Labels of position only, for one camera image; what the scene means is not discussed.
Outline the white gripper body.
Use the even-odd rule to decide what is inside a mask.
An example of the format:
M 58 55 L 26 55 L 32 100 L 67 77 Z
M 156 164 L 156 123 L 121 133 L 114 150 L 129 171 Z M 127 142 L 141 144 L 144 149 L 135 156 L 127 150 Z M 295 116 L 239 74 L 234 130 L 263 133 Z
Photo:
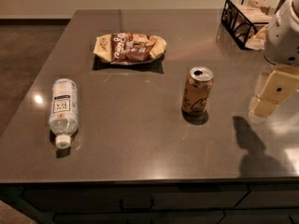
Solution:
M 299 0 L 285 0 L 268 23 L 264 57 L 270 63 L 299 66 Z

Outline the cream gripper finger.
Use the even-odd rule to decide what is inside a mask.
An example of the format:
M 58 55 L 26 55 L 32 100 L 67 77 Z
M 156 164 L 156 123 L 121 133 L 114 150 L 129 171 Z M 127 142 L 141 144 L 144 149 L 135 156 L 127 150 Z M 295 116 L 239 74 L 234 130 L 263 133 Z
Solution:
M 258 78 L 250 112 L 258 117 L 269 117 L 299 87 L 299 68 L 278 66 Z

